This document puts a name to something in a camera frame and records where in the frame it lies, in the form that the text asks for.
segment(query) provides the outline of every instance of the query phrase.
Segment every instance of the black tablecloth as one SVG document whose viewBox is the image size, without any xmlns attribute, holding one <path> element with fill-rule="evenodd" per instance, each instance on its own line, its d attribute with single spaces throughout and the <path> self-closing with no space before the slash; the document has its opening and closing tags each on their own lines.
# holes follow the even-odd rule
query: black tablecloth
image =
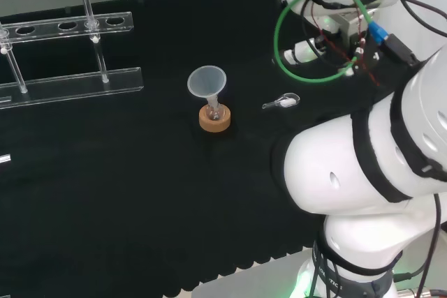
<svg viewBox="0 0 447 298">
<path fill-rule="evenodd" d="M 103 37 L 109 69 L 140 66 L 140 92 L 0 111 L 0 295 L 174 297 L 181 288 L 311 246 L 320 218 L 273 182 L 272 146 L 367 105 L 367 76 L 294 82 L 272 64 L 277 0 L 122 0 L 135 30 Z M 2 22 L 81 15 L 82 7 Z M 281 44 L 302 39 L 291 15 Z M 25 79 L 96 69 L 88 38 L 16 45 Z M 232 125 L 198 125 L 205 101 L 186 87 L 212 64 Z M 0 59 L 3 81 L 12 76 Z M 320 75 L 314 70 L 312 75 Z M 262 111 L 286 92 L 299 107 Z"/>
</svg>

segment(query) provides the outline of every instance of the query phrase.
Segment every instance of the funnel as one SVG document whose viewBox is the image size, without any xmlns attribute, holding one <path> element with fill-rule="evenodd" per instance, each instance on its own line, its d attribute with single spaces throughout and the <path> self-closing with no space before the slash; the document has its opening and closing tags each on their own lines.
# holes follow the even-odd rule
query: funnel
<svg viewBox="0 0 447 298">
<path fill-rule="evenodd" d="M 225 117 L 225 108 L 217 101 L 217 94 L 225 87 L 226 75 L 216 66 L 202 66 L 188 78 L 188 90 L 196 97 L 208 100 L 206 116 L 216 121 Z"/>
</svg>

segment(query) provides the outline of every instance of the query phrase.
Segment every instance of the plastic funnel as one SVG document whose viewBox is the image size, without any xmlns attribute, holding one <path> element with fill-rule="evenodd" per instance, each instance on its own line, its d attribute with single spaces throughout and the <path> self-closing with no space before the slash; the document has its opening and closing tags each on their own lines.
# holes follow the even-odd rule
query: plastic funnel
<svg viewBox="0 0 447 298">
<path fill-rule="evenodd" d="M 226 75 L 216 66 L 202 66 L 188 78 L 188 90 L 196 97 L 211 98 L 217 96 L 225 87 Z"/>
</svg>

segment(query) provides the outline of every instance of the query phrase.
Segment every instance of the floor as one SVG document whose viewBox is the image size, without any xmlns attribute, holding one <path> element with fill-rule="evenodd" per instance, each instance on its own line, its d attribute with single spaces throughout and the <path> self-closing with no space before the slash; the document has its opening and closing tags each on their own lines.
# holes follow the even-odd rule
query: floor
<svg viewBox="0 0 447 298">
<path fill-rule="evenodd" d="M 256 266 L 258 266 L 258 265 L 259 265 L 258 263 L 254 262 L 252 267 L 256 267 Z M 239 268 L 236 268 L 236 273 L 238 273 L 239 271 L 243 271 L 243 270 L 241 270 L 241 269 L 239 269 Z M 187 292 L 187 291 L 182 290 L 182 291 L 180 292 L 180 294 L 179 294 L 176 298 L 191 298 L 191 292 Z"/>
</svg>

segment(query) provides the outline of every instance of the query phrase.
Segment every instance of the test tube rack hole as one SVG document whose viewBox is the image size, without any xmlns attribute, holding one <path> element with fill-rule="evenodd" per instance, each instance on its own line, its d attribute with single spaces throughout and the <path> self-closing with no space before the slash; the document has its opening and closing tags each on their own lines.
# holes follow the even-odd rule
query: test tube rack hole
<svg viewBox="0 0 447 298">
<path fill-rule="evenodd" d="M 0 84 L 0 109 L 61 100 L 139 91 L 143 88 L 140 68 L 107 70 L 101 34 L 133 29 L 131 12 L 94 15 L 90 0 L 83 0 L 85 16 L 18 24 L 0 23 L 0 52 L 8 59 L 15 82 Z M 13 53 L 13 44 L 37 40 L 89 36 L 98 71 L 24 81 Z"/>
</svg>

